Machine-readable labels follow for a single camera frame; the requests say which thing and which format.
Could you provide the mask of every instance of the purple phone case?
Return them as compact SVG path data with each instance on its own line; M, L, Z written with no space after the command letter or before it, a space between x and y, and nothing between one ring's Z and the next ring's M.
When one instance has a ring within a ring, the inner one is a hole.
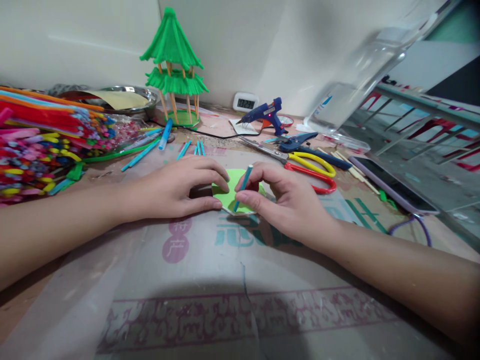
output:
M368 168L366 168L361 162L357 160L355 156L350 156L348 160L351 161L352 164L354 164L357 168L362 170L365 175L372 180L375 184L377 184L380 188L382 188L390 197L395 200L402 208L407 210L408 212L412 214L419 214L419 215L435 215L439 214L440 212L438 210L435 211L429 211L429 210L421 210L416 207L414 207L412 204L410 204L406 199L404 199L398 192L394 191L391 187L389 187L386 183L384 183L380 178L378 178L373 172L371 172ZM377 164L380 168L382 168L388 175L390 175L392 178L397 180L399 183L403 184L406 188L408 188L410 191L415 193L419 198L421 198L424 202L426 202L428 205L430 205L432 208L436 209L435 206L433 206L429 201L425 200L423 196L420 196L416 191L414 191L411 187L407 186L403 181L400 181L398 178L393 176L390 172L388 172L383 166L380 166L378 163L371 159L367 159L371 161L372 163Z

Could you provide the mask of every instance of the green paper roof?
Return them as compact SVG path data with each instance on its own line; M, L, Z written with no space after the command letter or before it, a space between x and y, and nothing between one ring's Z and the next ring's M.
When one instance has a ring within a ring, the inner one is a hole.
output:
M175 10L166 7L163 19L148 49L140 56L140 60L153 58L155 64L163 61L180 64L185 70L190 66L203 69L200 59L195 55L187 37L180 26Z
M189 77L188 74L186 78L184 78L182 71L179 69L173 69L171 76L168 75L167 69L163 69L162 71L163 73L161 74L159 69L155 67L151 73L146 73L145 75L148 76L148 80L145 85L157 88L163 91L164 94L175 93L192 96L209 93L209 90L204 85L204 78L197 74L195 74L194 78Z

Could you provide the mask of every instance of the fingernail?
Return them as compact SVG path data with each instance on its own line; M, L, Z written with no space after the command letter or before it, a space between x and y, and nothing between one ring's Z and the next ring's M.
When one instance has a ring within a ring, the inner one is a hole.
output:
M239 202L244 203L244 202L248 199L248 196L247 196L247 194L245 194L245 193L243 193L243 192L239 192L239 193L235 196L235 198L236 198Z

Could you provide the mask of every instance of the digital clock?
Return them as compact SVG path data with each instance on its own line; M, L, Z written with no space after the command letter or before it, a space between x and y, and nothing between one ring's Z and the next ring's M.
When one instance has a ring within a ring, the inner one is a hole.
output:
M248 92L237 92L233 98L233 109L249 113L259 105L260 99L257 95Z

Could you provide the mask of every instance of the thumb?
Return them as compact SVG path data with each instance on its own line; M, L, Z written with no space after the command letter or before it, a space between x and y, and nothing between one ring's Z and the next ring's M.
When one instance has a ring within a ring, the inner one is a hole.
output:
M195 214L209 210L219 210L222 208L222 202L213 196L198 197L188 200L185 212Z
M262 215L266 220L275 216L276 207L278 206L262 194L252 190L239 191L236 194L235 199L242 204L249 206L252 210Z

